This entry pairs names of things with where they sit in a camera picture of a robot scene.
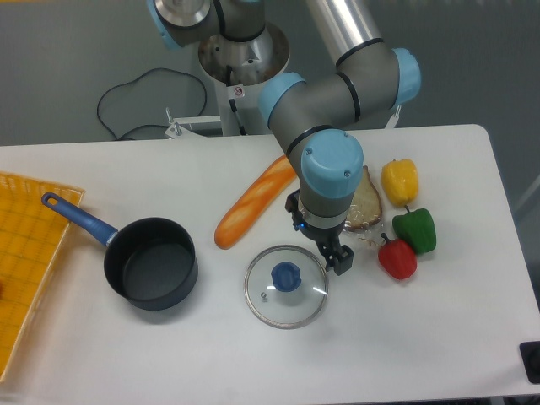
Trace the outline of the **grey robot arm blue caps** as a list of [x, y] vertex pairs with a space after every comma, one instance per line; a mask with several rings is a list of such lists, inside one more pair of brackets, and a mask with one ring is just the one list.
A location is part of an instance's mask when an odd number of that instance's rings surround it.
[[392, 49], [362, 1], [310, 1], [307, 7], [335, 65], [307, 83], [275, 54], [275, 28], [262, 1], [150, 1], [168, 46], [199, 45], [208, 75], [231, 86], [260, 87], [255, 119], [277, 139], [300, 181], [286, 209], [336, 274], [353, 264], [339, 236], [362, 175], [361, 149], [344, 128], [413, 99], [421, 86], [416, 58]]

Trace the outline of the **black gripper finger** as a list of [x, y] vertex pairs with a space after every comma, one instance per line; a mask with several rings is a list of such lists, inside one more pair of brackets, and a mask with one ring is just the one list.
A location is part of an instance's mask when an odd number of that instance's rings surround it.
[[354, 252], [347, 245], [342, 245], [340, 240], [332, 242], [332, 268], [336, 275], [341, 276], [353, 265]]
[[332, 246], [328, 245], [326, 242], [317, 242], [317, 248], [320, 254], [324, 257], [326, 265], [325, 269], [327, 272], [333, 270], [333, 250]]

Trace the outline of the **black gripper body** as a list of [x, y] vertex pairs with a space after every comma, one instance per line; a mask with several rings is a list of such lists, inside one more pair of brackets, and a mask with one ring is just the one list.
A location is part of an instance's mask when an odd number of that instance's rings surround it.
[[332, 217], [315, 215], [302, 203], [299, 190], [288, 195], [285, 210], [291, 214], [294, 229], [306, 238], [322, 246], [339, 244], [339, 235], [347, 217], [346, 211]]

